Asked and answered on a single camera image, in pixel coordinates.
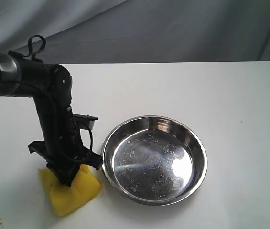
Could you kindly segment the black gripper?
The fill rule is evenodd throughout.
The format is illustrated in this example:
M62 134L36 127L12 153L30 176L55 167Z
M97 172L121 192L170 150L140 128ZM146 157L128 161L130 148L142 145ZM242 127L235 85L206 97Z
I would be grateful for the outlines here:
M96 170L101 168L102 157L92 150L92 132L77 127L71 107L60 110L36 105L36 110L43 141L30 143L29 151L36 152L46 160L47 167L61 184L70 187L83 164Z

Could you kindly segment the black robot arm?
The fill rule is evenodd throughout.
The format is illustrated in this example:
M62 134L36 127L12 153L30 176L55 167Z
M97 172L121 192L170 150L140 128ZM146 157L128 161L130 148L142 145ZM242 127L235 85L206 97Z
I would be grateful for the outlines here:
M91 131L96 117L74 114L72 76L59 64L43 64L16 52L0 54L0 97L29 97L34 100L43 141L28 149L47 162L58 180L71 186L81 165L99 169L102 157L85 147L81 130Z

